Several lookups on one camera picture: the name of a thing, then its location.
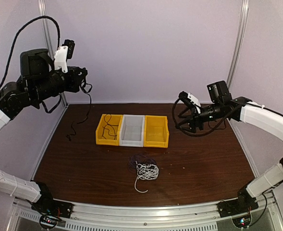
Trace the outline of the yellow bin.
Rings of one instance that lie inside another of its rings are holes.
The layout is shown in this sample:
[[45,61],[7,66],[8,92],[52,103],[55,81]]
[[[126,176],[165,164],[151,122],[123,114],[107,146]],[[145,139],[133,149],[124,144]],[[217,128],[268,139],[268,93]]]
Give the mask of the yellow bin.
[[96,144],[119,146],[123,115],[102,114],[96,129]]
[[167,116],[145,115],[144,147],[168,148]]

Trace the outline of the white bin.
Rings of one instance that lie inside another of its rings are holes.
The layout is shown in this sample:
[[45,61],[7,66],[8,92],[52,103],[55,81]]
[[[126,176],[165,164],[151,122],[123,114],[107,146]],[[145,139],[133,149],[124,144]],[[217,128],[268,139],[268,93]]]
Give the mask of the white bin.
[[144,126],[144,115],[123,115],[119,145],[125,147],[143,147]]

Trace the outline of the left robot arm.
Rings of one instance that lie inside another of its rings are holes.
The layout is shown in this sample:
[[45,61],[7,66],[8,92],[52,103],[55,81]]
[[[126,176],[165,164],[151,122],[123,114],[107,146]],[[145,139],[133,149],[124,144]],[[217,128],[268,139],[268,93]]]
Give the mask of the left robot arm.
[[[63,92],[77,93],[87,76],[87,70],[68,66],[68,46],[59,47],[51,59],[47,49],[25,51],[20,55],[21,75],[16,82],[0,90],[0,130],[26,107],[40,108],[50,97]],[[0,192],[38,204],[51,214],[57,204],[46,184],[26,181],[0,170]]]

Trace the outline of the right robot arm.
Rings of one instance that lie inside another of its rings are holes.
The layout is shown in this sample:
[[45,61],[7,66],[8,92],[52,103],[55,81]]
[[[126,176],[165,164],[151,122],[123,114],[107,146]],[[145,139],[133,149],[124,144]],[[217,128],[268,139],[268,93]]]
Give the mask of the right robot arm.
[[[204,137],[230,120],[258,129],[283,144],[283,114],[247,97],[233,98],[224,80],[207,85],[207,90],[211,103],[206,106],[189,92],[179,93],[172,108],[176,129],[190,137]],[[283,155],[277,161],[239,190],[234,201],[237,212],[245,212],[258,196],[283,183]]]

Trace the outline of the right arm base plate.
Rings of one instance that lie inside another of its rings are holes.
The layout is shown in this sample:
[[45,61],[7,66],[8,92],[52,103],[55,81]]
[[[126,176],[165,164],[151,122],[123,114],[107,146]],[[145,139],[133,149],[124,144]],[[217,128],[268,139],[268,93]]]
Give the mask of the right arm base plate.
[[259,208],[257,202],[242,203],[239,199],[229,201],[220,201],[217,204],[218,212],[221,218],[235,216],[242,213],[248,213],[251,210]]

